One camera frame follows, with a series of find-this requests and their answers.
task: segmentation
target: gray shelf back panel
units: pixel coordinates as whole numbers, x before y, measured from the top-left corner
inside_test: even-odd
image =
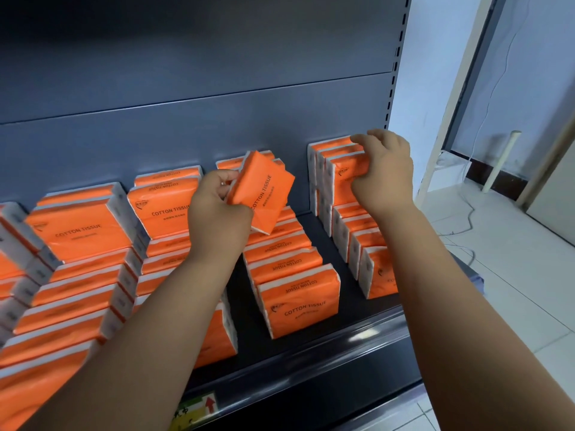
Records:
[[[309,211],[306,144],[383,127],[392,73],[0,125],[0,201],[32,209],[46,192],[271,149]]]
[[[0,0],[0,123],[391,72],[408,3]]]

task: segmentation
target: white tile floor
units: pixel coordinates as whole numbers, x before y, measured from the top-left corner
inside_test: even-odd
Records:
[[[448,249],[485,280],[485,298],[575,400],[575,247],[531,219],[513,201],[482,194],[467,180],[427,194],[422,208]],[[476,208],[470,207],[461,195]],[[449,245],[465,246],[469,249]],[[370,431],[439,431],[425,396]]]

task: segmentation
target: white pipe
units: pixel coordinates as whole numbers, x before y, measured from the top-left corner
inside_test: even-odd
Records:
[[[484,194],[489,192],[489,189],[491,189],[491,186],[493,185],[495,178],[497,178],[497,175],[499,175],[499,171],[503,167],[503,164],[507,160],[507,157],[509,156],[511,149],[513,148],[513,145],[515,144],[515,141],[519,138],[519,136],[521,136],[521,131],[519,130],[513,130],[509,135],[509,140],[507,141],[507,145],[505,145],[505,149],[501,153],[501,156],[499,157],[495,166],[493,166],[493,170],[491,171],[491,174],[489,174],[489,178],[487,179],[487,181],[485,181],[485,185],[481,190],[481,192],[483,192]]]

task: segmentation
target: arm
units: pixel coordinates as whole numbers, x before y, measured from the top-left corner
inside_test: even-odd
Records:
[[[392,255],[413,349],[442,430],[575,429],[575,406],[457,266],[412,201],[409,144],[356,135],[370,156],[358,201]]]
[[[205,176],[188,212],[189,257],[22,430],[166,430],[216,304],[246,245],[252,211],[223,198],[236,171]]]

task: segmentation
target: red arrow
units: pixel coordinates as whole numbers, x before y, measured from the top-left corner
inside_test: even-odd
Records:
[[[213,414],[214,412],[214,405],[216,404],[216,401],[213,400],[210,397],[206,398],[206,407],[208,408],[208,411],[210,412],[210,414]]]

